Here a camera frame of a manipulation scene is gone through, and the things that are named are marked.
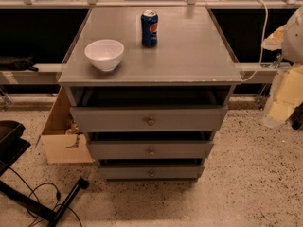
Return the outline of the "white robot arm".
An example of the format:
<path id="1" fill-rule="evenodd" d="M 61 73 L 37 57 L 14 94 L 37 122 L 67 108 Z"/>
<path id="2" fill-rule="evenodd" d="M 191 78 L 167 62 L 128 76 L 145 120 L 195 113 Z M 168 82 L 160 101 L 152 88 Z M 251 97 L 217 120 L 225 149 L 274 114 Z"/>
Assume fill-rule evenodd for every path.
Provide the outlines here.
<path id="1" fill-rule="evenodd" d="M 275 128 L 284 124 L 303 103 L 303 6 L 268 36 L 261 47 L 270 51 L 280 49 L 282 58 L 294 64 L 288 71 L 275 75 L 266 102 L 262 122 Z"/>

